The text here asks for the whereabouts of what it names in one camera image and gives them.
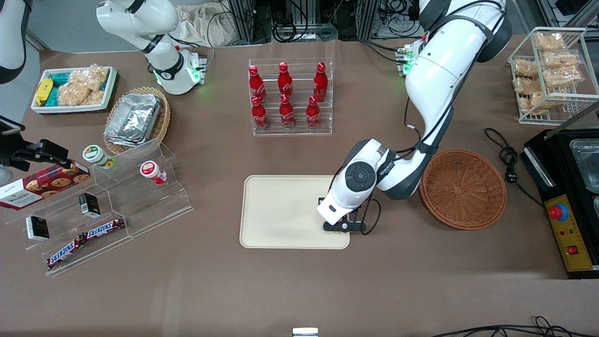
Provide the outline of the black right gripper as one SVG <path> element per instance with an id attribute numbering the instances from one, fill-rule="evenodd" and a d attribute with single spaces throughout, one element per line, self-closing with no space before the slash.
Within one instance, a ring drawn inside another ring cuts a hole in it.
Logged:
<path id="1" fill-rule="evenodd" d="M 49 140 L 38 143 L 26 141 L 22 136 L 0 137 L 0 161 L 4 167 L 28 171 L 31 162 L 46 162 L 69 168 L 68 149 Z"/>

